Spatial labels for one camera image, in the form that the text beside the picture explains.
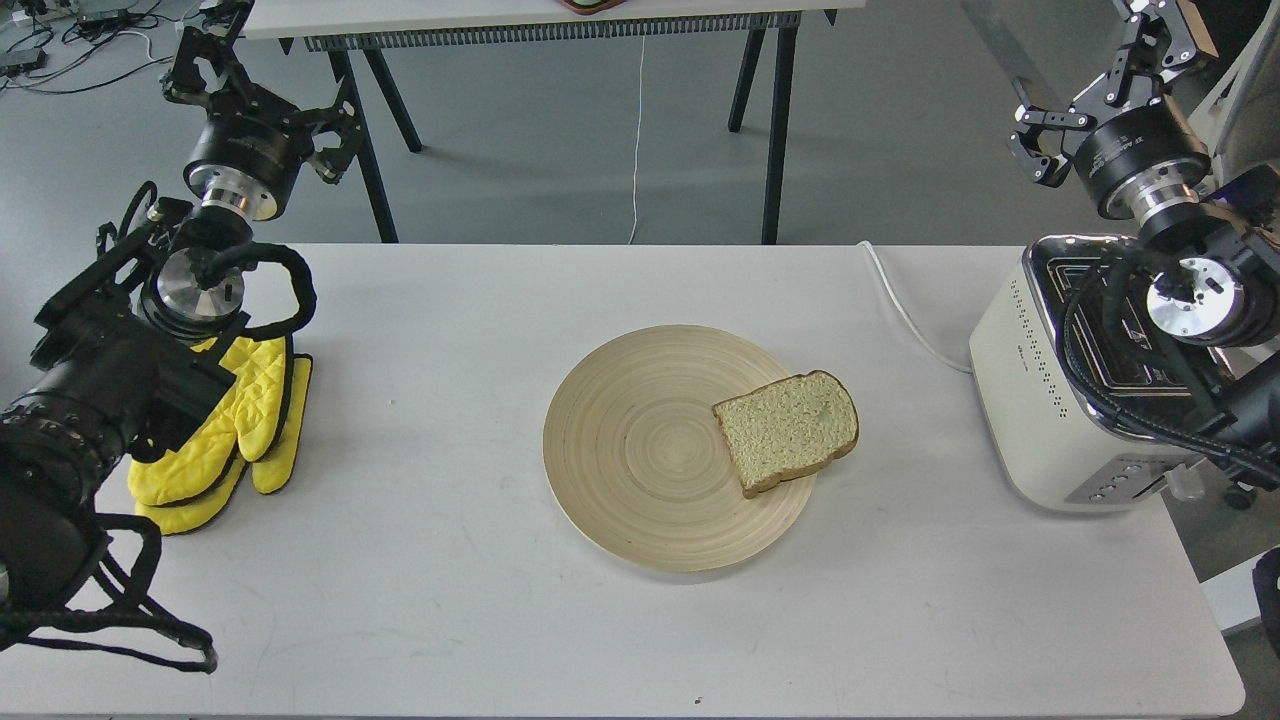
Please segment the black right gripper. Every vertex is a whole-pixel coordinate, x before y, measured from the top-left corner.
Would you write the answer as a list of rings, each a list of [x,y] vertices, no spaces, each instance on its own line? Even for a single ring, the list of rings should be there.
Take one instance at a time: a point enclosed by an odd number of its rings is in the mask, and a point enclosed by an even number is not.
[[[1160,74],[1202,70],[1219,50],[1194,1],[1111,4],[1123,31],[1108,69],[1057,111],[1029,79],[1014,78],[1019,104],[1007,145],[1033,183],[1056,188],[1075,176],[1100,217],[1149,223],[1198,202],[1210,170],[1204,143]],[[1162,60],[1160,37],[1167,40]]]

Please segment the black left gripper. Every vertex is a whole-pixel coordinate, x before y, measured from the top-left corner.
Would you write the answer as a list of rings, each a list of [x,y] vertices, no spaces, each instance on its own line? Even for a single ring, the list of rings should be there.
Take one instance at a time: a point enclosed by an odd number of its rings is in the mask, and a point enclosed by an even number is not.
[[[351,85],[332,105],[310,110],[257,90],[234,50],[253,5],[198,1],[198,28],[180,32],[163,96],[209,111],[184,169],[192,195],[247,222],[269,222],[287,209],[305,167],[328,184],[340,182],[358,152],[358,117]]]

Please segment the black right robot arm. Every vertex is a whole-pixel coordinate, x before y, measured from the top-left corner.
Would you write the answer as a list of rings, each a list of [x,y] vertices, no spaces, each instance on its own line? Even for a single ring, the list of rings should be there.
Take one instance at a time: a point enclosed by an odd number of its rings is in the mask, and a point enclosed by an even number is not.
[[[1123,23],[1107,70],[1062,110],[1019,99],[1009,149],[1027,177],[1057,187],[1076,176],[1107,219],[1133,238],[1106,241],[1080,284],[1052,310],[1068,383],[1103,421],[1185,450],[1252,489],[1277,488],[1277,359],[1242,375],[1213,366],[1215,348],[1277,338],[1277,8],[1185,114],[1172,86],[1220,53],[1193,1],[1119,1]],[[1178,418],[1155,416],[1103,387],[1082,361],[1096,337],[1164,372],[1189,395]]]

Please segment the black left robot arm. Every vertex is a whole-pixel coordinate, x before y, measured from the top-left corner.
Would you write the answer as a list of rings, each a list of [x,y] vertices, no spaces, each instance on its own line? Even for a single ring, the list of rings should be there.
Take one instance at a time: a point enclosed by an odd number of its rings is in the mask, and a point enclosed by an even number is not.
[[[237,340],[288,340],[314,318],[312,273],[293,249],[253,240],[278,218],[300,170],[328,183],[364,141],[355,87],[303,110],[253,83],[234,53],[252,3],[218,29],[186,23],[166,100],[202,108],[183,177],[193,202],[140,187],[96,258],[38,311],[31,354],[42,378],[3,410],[3,647],[86,651],[84,634],[156,632],[195,661],[115,647],[182,673],[212,673],[211,635],[150,596],[161,553],[154,520],[100,512],[120,460],[157,461],[230,397]]]

